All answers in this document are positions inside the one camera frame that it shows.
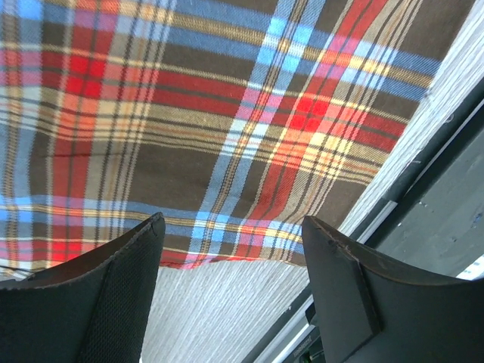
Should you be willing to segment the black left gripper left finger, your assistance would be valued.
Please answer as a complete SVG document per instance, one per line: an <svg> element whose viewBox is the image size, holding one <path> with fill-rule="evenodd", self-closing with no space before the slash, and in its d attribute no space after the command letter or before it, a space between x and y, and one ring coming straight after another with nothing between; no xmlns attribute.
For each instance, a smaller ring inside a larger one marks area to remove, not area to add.
<svg viewBox="0 0 484 363"><path fill-rule="evenodd" d="M138 362L166 223L124 235L23 280L1 282L3 362Z"/></svg>

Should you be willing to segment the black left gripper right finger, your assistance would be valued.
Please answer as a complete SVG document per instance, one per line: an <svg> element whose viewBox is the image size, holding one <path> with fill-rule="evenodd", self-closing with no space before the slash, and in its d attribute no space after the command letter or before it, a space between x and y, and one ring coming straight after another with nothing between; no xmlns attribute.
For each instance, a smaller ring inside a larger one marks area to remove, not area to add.
<svg viewBox="0 0 484 363"><path fill-rule="evenodd" d="M405 264L307 216L302 242L328 362L481 362L483 282Z"/></svg>

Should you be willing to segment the brown red plaid shirt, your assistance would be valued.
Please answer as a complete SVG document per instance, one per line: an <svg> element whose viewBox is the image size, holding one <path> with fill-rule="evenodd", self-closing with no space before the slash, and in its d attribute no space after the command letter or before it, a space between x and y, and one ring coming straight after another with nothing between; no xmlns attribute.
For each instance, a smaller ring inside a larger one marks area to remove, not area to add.
<svg viewBox="0 0 484 363"><path fill-rule="evenodd" d="M154 213L162 265L303 265L375 179L471 1L3 1L1 273Z"/></svg>

